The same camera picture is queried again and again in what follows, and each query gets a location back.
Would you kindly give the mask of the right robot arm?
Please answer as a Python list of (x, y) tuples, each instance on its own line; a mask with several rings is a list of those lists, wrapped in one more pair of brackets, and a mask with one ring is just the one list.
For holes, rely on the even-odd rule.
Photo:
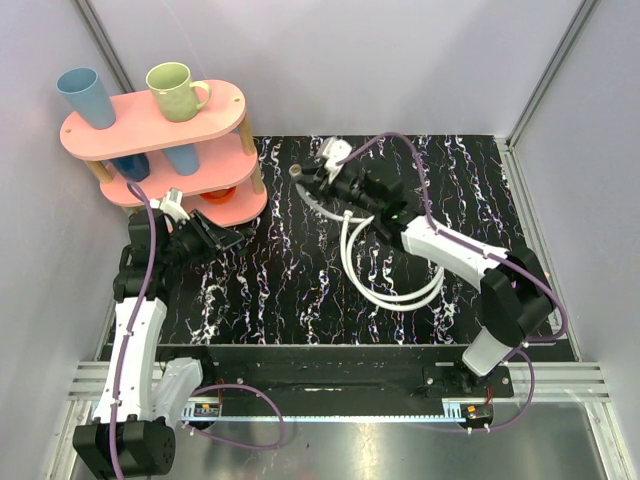
[[(294, 165), (289, 174), (301, 197), (315, 210), (321, 211), (324, 201), (341, 200), (349, 205), (337, 218), (341, 262), (347, 277), (369, 301), (392, 311), (422, 308), (435, 297), (447, 272), (479, 292), (483, 326), (463, 352), (463, 365), (453, 374), (455, 387), (463, 395), (476, 396), (486, 389), (494, 368), (529, 342), (559, 307), (532, 250), (490, 246), (428, 217), (399, 177), (328, 161)], [(366, 211), (366, 217), (355, 217), (353, 208)], [(382, 294), (363, 285), (356, 277), (352, 250), (366, 228), (372, 228), (385, 244), (434, 263), (434, 278), (404, 295)]]

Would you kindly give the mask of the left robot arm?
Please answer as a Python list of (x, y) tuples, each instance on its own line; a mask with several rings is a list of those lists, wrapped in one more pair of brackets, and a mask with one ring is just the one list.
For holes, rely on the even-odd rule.
[(153, 379), (175, 275), (185, 266), (244, 247), (242, 233), (194, 210), (173, 220), (158, 208), (129, 218), (129, 242), (113, 281), (115, 336), (100, 400), (73, 447), (98, 479), (167, 474), (175, 429), (191, 393), (208, 394), (216, 372), (201, 357), (175, 358)]

